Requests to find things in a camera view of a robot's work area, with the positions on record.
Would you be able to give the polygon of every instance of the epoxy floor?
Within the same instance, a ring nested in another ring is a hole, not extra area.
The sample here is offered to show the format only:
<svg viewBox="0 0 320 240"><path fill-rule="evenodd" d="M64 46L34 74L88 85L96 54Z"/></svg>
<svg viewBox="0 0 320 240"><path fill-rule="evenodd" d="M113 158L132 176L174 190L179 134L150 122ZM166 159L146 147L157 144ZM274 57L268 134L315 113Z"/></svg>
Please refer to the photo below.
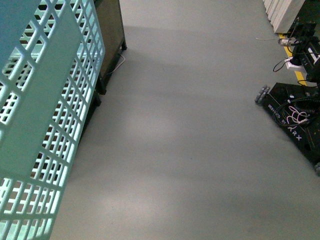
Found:
<svg viewBox="0 0 320 240"><path fill-rule="evenodd" d="M320 178L259 89L295 83L262 0L122 0L128 50L52 240L318 240Z"/></svg>

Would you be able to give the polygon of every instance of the electronic device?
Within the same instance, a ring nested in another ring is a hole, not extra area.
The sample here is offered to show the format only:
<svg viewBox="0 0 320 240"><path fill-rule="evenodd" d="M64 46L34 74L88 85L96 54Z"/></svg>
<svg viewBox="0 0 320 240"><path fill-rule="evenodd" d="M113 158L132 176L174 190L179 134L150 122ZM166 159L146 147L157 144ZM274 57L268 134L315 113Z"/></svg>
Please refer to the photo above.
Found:
<svg viewBox="0 0 320 240"><path fill-rule="evenodd" d="M295 71L303 68L306 81L316 86L278 82L273 88L265 85L255 102L289 136L320 176L320 40L314 36L315 27L315 23L296 24L288 33L290 37L279 44L294 47L287 62Z"/></svg>

